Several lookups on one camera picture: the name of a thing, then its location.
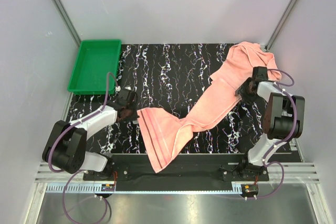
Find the pink striped towel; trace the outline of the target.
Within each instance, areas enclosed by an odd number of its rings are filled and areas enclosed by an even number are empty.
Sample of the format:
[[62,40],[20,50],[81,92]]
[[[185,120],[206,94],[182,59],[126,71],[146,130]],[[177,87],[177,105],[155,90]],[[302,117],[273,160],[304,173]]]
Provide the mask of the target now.
[[240,100],[235,91],[225,80],[211,79],[210,86],[181,119],[163,108],[138,111],[146,153],[155,173],[165,169],[177,157],[194,133],[212,129],[225,117]]

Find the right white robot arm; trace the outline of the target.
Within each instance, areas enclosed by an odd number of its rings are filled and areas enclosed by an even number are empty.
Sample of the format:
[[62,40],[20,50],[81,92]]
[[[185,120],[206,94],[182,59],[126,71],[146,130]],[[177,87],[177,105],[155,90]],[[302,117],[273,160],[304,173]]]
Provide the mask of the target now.
[[303,131],[305,98],[288,93],[276,81],[271,81],[268,75],[272,69],[253,67],[251,77],[236,90],[246,104],[251,104],[257,98],[267,102],[263,135],[237,165],[236,174],[244,180],[266,173],[271,156],[293,138],[299,138]]

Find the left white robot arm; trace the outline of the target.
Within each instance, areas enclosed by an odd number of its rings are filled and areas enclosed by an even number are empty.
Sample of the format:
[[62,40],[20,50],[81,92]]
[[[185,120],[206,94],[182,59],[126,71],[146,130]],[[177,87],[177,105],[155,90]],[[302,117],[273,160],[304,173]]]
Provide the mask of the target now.
[[54,173],[94,171],[99,178],[109,179],[113,167],[103,154],[88,152],[87,140],[108,125],[131,122],[138,119],[138,95],[122,88],[112,100],[104,100],[102,106],[92,113],[70,122],[60,120],[52,128],[42,159]]

